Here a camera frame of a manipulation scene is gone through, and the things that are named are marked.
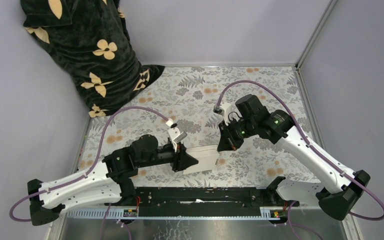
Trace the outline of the white cardboard paper box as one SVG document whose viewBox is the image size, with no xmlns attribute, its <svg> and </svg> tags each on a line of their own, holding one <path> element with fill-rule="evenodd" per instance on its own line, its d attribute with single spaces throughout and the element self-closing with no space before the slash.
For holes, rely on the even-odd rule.
<svg viewBox="0 0 384 240">
<path fill-rule="evenodd" d="M 217 148 L 218 146 L 216 144 L 188 148 L 186 153 L 198 160 L 198 164 L 186 168 L 183 171 L 183 175 L 216 169 L 218 159 L 220 158 L 220 153 L 217 151 Z"/>
</svg>

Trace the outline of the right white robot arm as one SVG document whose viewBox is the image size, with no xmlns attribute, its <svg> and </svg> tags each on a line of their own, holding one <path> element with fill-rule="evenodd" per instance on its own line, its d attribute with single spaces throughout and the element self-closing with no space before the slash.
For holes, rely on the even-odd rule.
<svg viewBox="0 0 384 240">
<path fill-rule="evenodd" d="M 364 192 L 360 185 L 367 186 L 370 175 L 340 163 L 308 135 L 301 135 L 288 113 L 280 109 L 269 112 L 255 95 L 247 94 L 237 100 L 235 106 L 240 113 L 238 119 L 230 116 L 233 113 L 230 103 L 213 108 L 214 113 L 223 117 L 218 125 L 220 141 L 217 151 L 236 151 L 246 138 L 253 136 L 270 141 L 294 156 L 320 182 L 298 182 L 277 177 L 269 185 L 267 201 L 273 206 L 284 201 L 317 204 L 331 218 L 344 220 Z"/>
</svg>

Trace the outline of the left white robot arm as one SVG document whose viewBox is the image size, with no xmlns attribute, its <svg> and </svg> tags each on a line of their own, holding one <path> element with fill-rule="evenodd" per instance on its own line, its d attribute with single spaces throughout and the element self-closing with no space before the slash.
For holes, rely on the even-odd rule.
<svg viewBox="0 0 384 240">
<path fill-rule="evenodd" d="M 67 177 L 27 183 L 30 220 L 33 226 L 51 223 L 69 210 L 96 204 L 128 206 L 137 202 L 132 177 L 140 168 L 170 164 L 174 172 L 198 164 L 182 143 L 159 145 L 146 134 L 131 145 L 117 149 L 99 160 L 91 171 L 85 169 Z"/>
</svg>

